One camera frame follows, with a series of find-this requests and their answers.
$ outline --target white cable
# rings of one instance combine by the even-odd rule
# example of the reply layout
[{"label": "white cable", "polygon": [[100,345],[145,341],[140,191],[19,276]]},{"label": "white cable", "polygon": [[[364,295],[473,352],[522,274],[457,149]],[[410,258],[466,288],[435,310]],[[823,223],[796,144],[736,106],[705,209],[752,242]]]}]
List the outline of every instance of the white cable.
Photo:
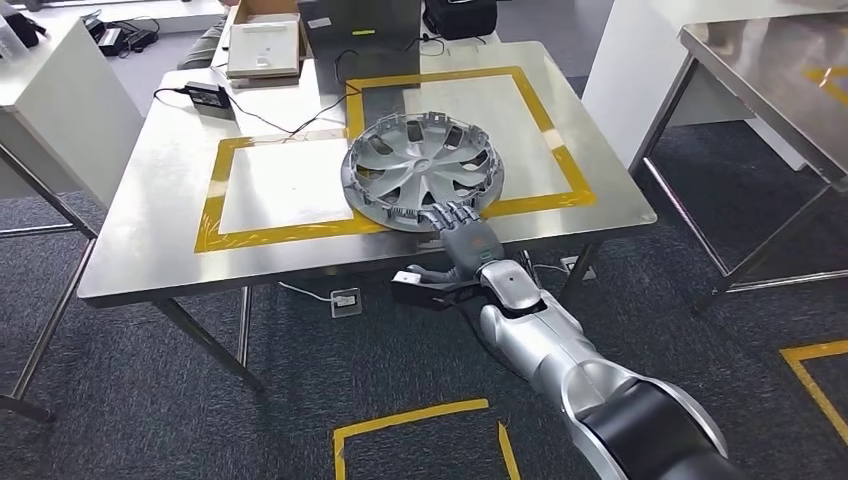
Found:
[{"label": "white cable", "polygon": [[294,290],[295,292],[299,292],[299,293],[302,293],[304,295],[309,295],[310,297],[312,297],[316,300],[321,300],[322,302],[332,302],[332,300],[329,299],[329,298],[324,298],[324,297],[322,297],[320,295],[316,295],[312,292],[307,292],[306,290],[302,290],[302,289],[297,288],[297,287],[292,287],[288,283],[283,283],[283,282],[277,282],[277,283],[283,288],[288,288],[289,290]]},{"label": "white cable", "polygon": [[564,268],[560,268],[560,267],[555,267],[553,265],[541,265],[541,264],[540,265],[533,265],[533,268],[550,268],[551,270],[559,270],[560,272],[562,272],[566,275],[569,274],[568,270],[566,270]]}]

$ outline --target robotic hand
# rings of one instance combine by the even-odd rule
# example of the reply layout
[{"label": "robotic hand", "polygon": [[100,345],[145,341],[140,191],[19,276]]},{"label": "robotic hand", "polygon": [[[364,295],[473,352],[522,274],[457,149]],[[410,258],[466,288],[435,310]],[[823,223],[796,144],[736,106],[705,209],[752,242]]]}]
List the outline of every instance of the robotic hand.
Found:
[{"label": "robotic hand", "polygon": [[601,479],[735,480],[716,424],[680,388],[602,357],[580,323],[512,260],[491,227],[448,203],[425,212],[455,266],[398,272],[395,299],[441,310],[475,295],[490,304],[480,330],[562,414],[575,446]]}]

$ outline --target table top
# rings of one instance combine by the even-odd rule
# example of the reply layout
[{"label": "table top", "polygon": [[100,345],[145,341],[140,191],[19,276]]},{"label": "table top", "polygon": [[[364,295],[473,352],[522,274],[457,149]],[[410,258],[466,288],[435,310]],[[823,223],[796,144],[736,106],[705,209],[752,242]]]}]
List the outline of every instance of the table top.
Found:
[{"label": "table top", "polygon": [[12,62],[0,60],[0,109],[14,111],[15,103],[29,88],[71,28],[85,28],[79,18],[59,18],[42,25],[49,38],[38,37],[38,45],[29,54]]},{"label": "table top", "polygon": [[680,40],[825,180],[848,189],[848,13],[692,24]]},{"label": "table top", "polygon": [[[200,116],[188,98],[160,93],[164,102],[148,113],[78,295],[94,306],[121,305],[401,267],[441,251],[432,234],[370,223],[322,236],[329,225],[363,225],[342,194],[345,137],[392,112],[441,111],[489,133],[506,171],[489,223],[508,250],[621,236],[656,221],[540,43],[450,48],[422,56],[420,71],[351,81],[362,95],[286,143],[288,135],[257,118]],[[338,100],[319,91],[319,76],[307,61],[296,85],[232,93],[246,111],[292,129]],[[202,69],[169,72],[162,86],[191,80],[224,83],[220,72]],[[221,140],[245,135],[253,138],[225,140],[219,150]],[[217,217],[207,215],[216,208]],[[292,240],[304,224],[308,238]]]}]

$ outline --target cardboard box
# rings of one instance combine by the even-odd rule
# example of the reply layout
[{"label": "cardboard box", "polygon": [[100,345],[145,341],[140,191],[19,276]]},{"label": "cardboard box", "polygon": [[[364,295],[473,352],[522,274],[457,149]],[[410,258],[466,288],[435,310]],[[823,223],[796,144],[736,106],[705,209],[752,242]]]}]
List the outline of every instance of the cardboard box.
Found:
[{"label": "cardboard box", "polygon": [[[241,0],[241,3],[236,8],[236,14],[233,19],[233,25],[238,24],[246,24],[250,23],[250,20],[257,15],[274,15],[280,13],[296,13],[299,14],[297,9],[297,0]],[[301,21],[299,24],[299,45],[298,45],[298,53],[300,61],[303,62],[305,59],[312,58],[312,47],[309,45],[309,39],[306,37],[306,30],[304,29],[303,22]],[[254,78],[254,77],[263,77],[267,78],[270,76],[280,76],[280,75],[231,75],[231,72],[227,71],[227,76],[230,78]]]}]

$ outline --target black power adapter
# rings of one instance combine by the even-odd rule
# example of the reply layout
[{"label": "black power adapter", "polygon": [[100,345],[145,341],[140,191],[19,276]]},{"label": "black power adapter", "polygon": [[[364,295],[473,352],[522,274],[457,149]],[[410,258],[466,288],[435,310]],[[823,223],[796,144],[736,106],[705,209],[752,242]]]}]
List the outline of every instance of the black power adapter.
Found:
[{"label": "black power adapter", "polygon": [[230,101],[227,89],[221,85],[209,85],[200,82],[188,82],[183,88],[160,88],[153,92],[159,99],[159,92],[175,92],[188,95],[197,113],[224,120],[235,120],[236,112]]},{"label": "black power adapter", "polygon": [[97,41],[103,55],[117,57],[127,48],[127,34],[122,28],[107,28]]}]

